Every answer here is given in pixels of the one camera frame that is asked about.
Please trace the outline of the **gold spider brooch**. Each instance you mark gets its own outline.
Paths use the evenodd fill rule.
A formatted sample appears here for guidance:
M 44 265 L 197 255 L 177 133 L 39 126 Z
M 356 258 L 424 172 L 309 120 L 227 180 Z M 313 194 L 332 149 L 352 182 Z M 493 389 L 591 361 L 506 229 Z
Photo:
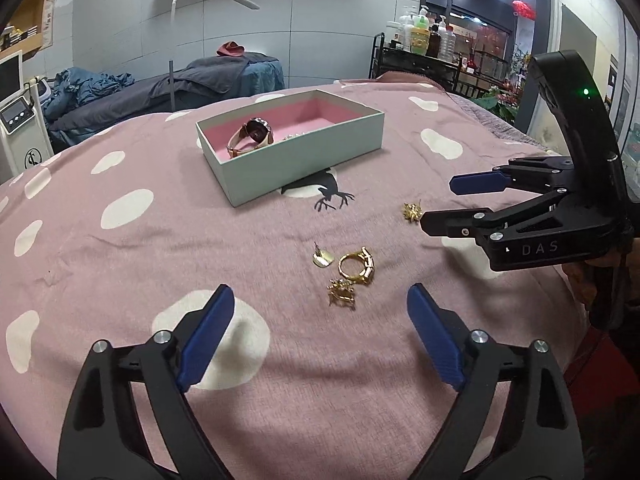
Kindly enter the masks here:
M 332 280 L 328 287 L 328 297 L 332 306 L 356 309 L 356 292 L 352 281 L 344 278 Z

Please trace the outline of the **gold flower brooch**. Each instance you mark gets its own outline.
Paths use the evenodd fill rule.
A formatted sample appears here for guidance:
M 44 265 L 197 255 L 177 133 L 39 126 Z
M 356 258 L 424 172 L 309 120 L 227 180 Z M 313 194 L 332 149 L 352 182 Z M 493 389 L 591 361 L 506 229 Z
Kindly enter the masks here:
M 401 208 L 402 216 L 410 223 L 419 223 L 423 216 L 420 202 L 404 203 Z

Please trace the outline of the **white arc floor lamp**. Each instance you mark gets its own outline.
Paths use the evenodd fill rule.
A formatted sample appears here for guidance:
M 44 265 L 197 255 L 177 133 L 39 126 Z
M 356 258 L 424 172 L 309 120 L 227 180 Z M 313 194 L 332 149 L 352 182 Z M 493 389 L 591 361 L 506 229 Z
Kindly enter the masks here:
M 178 10 L 179 1 L 180 0 L 171 0 L 171 5 L 170 5 L 169 25 L 170 25 L 170 32 L 171 32 L 171 44 L 170 44 L 170 48 L 168 49 L 168 73 L 169 73 L 169 103 L 170 103 L 171 113 L 177 110 L 176 80 L 175 80 L 176 56 L 177 56 L 178 47 L 180 46 L 180 44 L 183 43 L 183 32 L 184 32 L 184 27 L 183 29 L 181 29 L 181 27 L 178 25 L 178 18 L 182 18 L 183 14 L 185 13 L 189 15 L 191 14 L 196 15 L 195 12 L 191 12 L 191 11 L 188 11 L 188 12 L 179 11 Z M 251 11 L 260 10 L 260 5 L 252 0 L 231 0 L 231 1 Z M 201 24 L 196 26 L 195 29 L 201 35 L 201 39 L 204 39 L 204 3 L 205 1 L 203 0 L 201 3 L 198 3 L 195 6 L 195 9 L 198 10 L 198 15 L 196 16 L 200 19 L 200 22 L 201 22 Z

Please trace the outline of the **black metal trolley rack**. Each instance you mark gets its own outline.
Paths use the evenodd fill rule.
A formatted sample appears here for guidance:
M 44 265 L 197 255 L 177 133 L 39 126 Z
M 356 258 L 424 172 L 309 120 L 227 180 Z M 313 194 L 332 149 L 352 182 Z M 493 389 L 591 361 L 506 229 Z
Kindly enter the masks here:
M 490 90 L 508 91 L 506 61 L 486 52 L 474 52 L 470 60 L 472 65 L 406 52 L 395 40 L 389 44 L 380 32 L 373 37 L 369 78 L 378 78 L 387 72 L 424 76 L 468 99 L 482 98 Z

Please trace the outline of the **crumpled blue duvet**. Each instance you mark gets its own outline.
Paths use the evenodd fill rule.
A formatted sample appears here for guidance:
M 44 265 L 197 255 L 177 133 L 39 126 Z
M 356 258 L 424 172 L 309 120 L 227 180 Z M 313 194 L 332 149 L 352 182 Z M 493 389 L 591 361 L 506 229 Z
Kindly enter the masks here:
M 55 122 L 78 107 L 105 98 L 136 81 L 130 73 L 93 73 L 79 67 L 71 67 L 48 79 L 51 95 L 41 105 L 46 122 Z

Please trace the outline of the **blue massage bed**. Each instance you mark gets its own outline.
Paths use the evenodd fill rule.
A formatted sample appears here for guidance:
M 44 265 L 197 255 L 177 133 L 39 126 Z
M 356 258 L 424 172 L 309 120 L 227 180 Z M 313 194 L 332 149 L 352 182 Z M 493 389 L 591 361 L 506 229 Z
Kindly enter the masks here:
M 135 80 L 78 67 L 56 76 L 43 107 L 53 151 L 62 152 L 130 118 L 192 110 L 285 88 L 282 64 L 258 52 L 198 58 L 182 70 Z

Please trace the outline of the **pink polka dot blanket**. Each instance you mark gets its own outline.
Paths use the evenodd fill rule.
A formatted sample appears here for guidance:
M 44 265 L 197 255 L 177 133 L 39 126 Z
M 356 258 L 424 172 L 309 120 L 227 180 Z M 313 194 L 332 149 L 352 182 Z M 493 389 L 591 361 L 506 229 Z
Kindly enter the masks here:
M 559 269 L 494 272 L 474 243 L 401 213 L 517 203 L 448 183 L 536 146 L 495 136 L 431 84 L 330 90 L 384 113 L 382 148 L 242 207 L 196 133 L 236 101 L 127 120 L 2 185 L 1 403 L 44 466 L 91 345 L 170 330 L 221 284 L 235 315 L 188 398 L 239 479 L 408 477 L 454 400 L 408 318 L 414 283 L 498 341 L 548 341 L 567 366 L 586 318 Z M 334 257 L 325 269 L 314 244 Z M 355 310 L 329 304 L 340 278 Z

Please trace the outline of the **white beauty machine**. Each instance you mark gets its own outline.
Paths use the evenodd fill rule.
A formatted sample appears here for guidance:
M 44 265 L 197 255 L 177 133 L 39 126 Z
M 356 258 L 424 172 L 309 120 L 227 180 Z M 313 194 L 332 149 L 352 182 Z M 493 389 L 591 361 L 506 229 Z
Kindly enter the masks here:
M 25 78 L 23 64 L 21 50 L 1 59 L 2 183 L 54 155 L 40 106 L 38 80 Z

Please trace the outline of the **green bottle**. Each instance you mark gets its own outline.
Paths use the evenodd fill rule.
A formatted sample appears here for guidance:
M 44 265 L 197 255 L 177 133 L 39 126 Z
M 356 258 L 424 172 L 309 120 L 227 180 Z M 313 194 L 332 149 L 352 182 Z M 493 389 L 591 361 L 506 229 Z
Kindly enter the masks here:
M 416 28 L 429 29 L 430 19 L 428 18 L 428 7 L 421 6 L 418 14 L 414 17 L 414 26 Z

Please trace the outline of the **silver gold pendant earring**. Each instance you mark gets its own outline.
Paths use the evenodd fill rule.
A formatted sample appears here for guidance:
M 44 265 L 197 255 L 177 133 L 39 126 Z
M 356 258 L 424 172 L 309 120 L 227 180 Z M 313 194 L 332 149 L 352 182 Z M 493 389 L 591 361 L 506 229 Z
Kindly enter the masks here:
M 334 257 L 322 249 L 318 244 L 314 244 L 314 254 L 312 255 L 312 262 L 318 268 L 325 269 L 330 266 L 334 261 Z

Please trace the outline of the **rose gold wristwatch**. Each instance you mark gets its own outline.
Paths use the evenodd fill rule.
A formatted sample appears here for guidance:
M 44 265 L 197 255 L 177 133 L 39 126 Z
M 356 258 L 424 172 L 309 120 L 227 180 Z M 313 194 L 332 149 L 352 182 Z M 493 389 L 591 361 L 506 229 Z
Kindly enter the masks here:
M 264 118 L 253 117 L 243 124 L 227 143 L 230 158 L 259 150 L 273 144 L 273 131 L 270 123 Z

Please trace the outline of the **wooden wall shelf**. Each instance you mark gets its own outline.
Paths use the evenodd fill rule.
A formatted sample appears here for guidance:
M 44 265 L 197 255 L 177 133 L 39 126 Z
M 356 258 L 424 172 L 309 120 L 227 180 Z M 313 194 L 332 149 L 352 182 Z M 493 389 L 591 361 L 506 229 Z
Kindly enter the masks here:
M 44 8 L 48 0 L 22 0 L 1 35 L 1 58 L 21 52 L 32 58 L 43 46 Z

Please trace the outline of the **red cloth on bed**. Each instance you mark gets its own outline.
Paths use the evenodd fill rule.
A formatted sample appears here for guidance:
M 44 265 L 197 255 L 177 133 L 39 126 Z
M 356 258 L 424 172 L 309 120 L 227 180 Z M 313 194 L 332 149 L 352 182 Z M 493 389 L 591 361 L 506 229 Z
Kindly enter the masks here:
M 242 58 L 245 48 L 235 41 L 227 41 L 222 44 L 216 51 L 218 56 L 225 58 Z

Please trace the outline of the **mint box pink lining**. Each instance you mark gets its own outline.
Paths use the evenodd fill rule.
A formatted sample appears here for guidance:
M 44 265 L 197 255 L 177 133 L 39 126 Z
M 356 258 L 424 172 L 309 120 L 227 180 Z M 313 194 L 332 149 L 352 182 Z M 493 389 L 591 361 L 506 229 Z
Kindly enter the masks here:
M 227 143 L 250 118 L 264 118 L 273 144 L 230 158 Z M 232 206 L 382 148 L 380 110 L 320 89 L 244 105 L 196 124 L 204 156 Z

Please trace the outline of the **grey towel on bed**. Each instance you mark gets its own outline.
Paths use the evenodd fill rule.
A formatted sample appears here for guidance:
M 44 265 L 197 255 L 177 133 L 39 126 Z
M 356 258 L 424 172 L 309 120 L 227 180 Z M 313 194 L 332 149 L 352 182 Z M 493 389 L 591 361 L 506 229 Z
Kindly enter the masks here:
M 225 94 L 240 79 L 248 59 L 212 56 L 199 58 L 183 70 L 176 70 L 176 92 Z M 169 74 L 161 76 L 150 90 L 151 98 L 169 96 Z

